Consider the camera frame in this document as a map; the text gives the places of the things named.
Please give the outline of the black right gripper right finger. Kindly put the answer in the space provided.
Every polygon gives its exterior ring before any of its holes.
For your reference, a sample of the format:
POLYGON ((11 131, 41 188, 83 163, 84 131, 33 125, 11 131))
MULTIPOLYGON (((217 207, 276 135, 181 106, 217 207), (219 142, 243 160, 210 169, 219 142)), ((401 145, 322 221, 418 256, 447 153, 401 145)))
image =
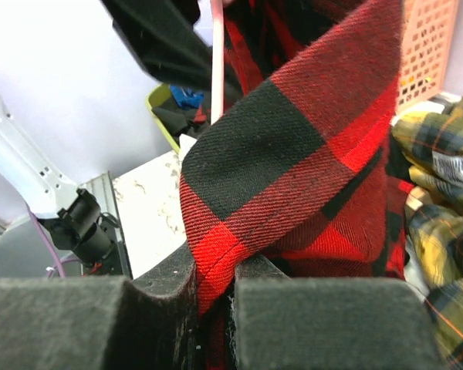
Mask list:
POLYGON ((390 278, 290 278, 262 255, 235 269, 240 369, 443 369, 417 295, 390 278))

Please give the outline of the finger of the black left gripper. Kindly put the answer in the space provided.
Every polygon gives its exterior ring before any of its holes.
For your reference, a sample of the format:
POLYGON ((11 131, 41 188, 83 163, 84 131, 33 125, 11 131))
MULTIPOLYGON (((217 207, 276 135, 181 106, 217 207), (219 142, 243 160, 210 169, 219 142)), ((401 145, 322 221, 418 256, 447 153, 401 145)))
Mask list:
POLYGON ((160 82, 209 92, 211 47, 197 33, 197 1, 102 0, 113 27, 148 75, 160 82))

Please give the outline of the pink wire hanger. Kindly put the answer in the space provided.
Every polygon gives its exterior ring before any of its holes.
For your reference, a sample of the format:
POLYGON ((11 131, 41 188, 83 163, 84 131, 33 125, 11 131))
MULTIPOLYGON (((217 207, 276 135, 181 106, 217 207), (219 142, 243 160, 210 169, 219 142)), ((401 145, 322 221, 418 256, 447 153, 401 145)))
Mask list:
POLYGON ((224 12, 222 0, 211 0, 213 19, 212 71, 211 71, 211 125, 214 125, 224 111, 224 12))

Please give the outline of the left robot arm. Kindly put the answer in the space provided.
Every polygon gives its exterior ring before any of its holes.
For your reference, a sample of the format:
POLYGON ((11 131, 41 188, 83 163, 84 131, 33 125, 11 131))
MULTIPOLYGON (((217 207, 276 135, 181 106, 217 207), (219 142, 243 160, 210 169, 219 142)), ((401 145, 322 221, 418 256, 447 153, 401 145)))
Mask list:
POLYGON ((0 276, 60 264, 39 223, 105 173, 135 278, 184 243, 180 164, 147 108, 156 87, 101 2, 0 1, 0 219, 35 228, 5 250, 0 276))

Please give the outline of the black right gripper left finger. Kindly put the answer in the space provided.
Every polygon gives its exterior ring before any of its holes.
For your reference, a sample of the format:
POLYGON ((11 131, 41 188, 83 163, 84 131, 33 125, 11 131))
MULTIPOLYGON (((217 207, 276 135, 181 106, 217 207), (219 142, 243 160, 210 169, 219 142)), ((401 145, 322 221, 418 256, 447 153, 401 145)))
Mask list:
POLYGON ((0 279, 0 369, 195 369, 195 281, 187 246, 132 281, 0 279))

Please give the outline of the red black plaid shirt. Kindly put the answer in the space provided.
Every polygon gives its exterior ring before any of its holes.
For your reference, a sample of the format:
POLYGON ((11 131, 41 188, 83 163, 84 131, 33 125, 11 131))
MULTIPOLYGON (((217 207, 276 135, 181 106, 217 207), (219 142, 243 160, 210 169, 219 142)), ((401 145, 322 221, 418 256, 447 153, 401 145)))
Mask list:
POLYGON ((204 366, 225 369, 221 300, 261 253, 297 277, 404 276, 404 202, 390 121, 399 1, 235 1, 225 61, 243 97, 184 158, 204 366))

